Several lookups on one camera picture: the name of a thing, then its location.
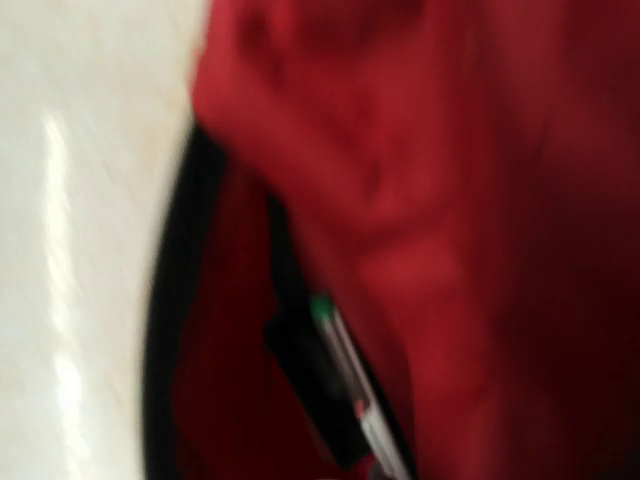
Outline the black pen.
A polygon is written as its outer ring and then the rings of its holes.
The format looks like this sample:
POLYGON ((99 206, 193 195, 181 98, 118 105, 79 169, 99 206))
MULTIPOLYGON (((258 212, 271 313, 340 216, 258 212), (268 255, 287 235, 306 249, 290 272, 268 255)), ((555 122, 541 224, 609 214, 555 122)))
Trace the black pen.
POLYGON ((311 312, 345 383, 359 427, 382 472, 390 479, 413 479, 338 308, 330 297, 316 295, 311 299, 311 312))

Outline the red student backpack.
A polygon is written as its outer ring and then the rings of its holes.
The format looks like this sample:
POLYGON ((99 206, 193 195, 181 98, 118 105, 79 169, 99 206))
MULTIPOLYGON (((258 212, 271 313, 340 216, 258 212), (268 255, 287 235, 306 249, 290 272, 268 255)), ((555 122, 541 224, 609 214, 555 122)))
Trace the red student backpack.
POLYGON ((413 479, 639 475, 639 5, 215 1, 143 367, 148 479, 335 463, 264 327, 338 308, 413 479))

